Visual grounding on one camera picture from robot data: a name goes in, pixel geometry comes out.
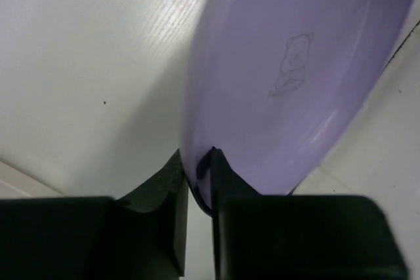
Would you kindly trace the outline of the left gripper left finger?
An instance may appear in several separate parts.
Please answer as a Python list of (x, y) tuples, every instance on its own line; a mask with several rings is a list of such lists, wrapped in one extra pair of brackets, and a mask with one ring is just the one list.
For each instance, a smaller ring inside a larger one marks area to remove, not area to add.
[(4, 199), (1, 278), (179, 279), (187, 212), (177, 153), (119, 199)]

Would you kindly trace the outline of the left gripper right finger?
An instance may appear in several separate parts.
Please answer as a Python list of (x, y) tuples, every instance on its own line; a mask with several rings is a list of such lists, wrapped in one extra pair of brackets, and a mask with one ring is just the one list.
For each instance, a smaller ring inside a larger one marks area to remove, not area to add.
[(408, 279), (384, 212), (362, 195), (261, 195), (222, 150), (199, 161), (210, 182), (217, 279)]

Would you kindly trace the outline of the purple plate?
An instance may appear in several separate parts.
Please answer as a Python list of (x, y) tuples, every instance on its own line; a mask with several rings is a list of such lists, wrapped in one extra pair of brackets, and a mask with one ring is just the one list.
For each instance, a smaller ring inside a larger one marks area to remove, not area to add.
[(386, 66), (413, 0), (207, 0), (191, 44), (180, 155), (211, 210), (203, 157), (222, 150), (265, 195), (291, 192)]

